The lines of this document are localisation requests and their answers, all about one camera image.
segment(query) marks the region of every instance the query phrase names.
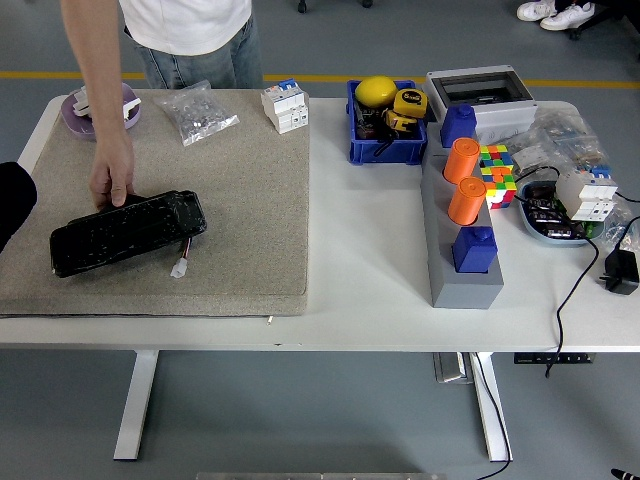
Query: blue storage bin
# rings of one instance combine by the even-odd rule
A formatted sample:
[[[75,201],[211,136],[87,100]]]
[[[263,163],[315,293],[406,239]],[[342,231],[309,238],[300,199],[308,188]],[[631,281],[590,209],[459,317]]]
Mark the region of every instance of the blue storage bin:
[[[354,165],[364,163],[406,163],[407,165],[419,165],[422,163],[422,155],[427,146],[427,132],[424,121],[418,121],[418,131],[415,139],[394,140],[382,153],[375,156],[376,151],[383,145],[378,140],[360,140],[356,136],[356,120],[354,93],[360,80],[349,80],[347,82],[347,113],[349,114],[349,125],[351,130],[351,149],[349,151],[349,161]],[[397,80],[398,90],[403,88],[415,88],[415,82],[411,80]]]

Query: black battery pack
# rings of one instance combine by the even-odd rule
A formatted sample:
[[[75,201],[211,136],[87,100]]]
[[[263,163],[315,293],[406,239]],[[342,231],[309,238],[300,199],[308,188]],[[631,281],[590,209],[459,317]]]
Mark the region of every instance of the black battery pack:
[[[69,277],[181,242],[206,231],[207,222],[191,191],[154,197],[127,195],[122,207],[69,222],[51,233],[51,267]]]

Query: gray electrical box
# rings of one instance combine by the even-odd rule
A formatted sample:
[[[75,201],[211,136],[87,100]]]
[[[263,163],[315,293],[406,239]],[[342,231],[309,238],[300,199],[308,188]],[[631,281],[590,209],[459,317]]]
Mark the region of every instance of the gray electrical box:
[[[509,65],[429,72],[422,90],[439,123],[450,106],[471,105],[477,120],[476,137],[483,145],[527,131],[538,108]]]

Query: white sneaker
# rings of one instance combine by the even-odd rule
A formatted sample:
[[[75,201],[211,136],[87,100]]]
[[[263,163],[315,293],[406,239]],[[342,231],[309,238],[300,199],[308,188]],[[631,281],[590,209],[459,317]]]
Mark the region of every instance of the white sneaker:
[[[523,3],[518,7],[518,18],[524,22],[535,22],[543,18],[555,15],[555,0],[538,0],[537,2]]]
[[[545,30],[553,31],[578,28],[593,17],[594,13],[596,13],[596,7],[593,3],[585,3],[583,7],[570,5],[557,15],[542,20],[540,26]]]

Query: white circuit breaker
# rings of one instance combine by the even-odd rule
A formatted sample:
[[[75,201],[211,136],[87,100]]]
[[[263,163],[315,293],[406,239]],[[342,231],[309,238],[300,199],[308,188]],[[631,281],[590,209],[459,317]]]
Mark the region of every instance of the white circuit breaker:
[[[264,113],[278,133],[285,133],[309,123],[306,94],[291,78],[262,91]]]
[[[572,170],[560,175],[556,182],[558,200],[569,218],[579,221],[604,221],[616,204],[613,196],[617,189],[606,167]]]

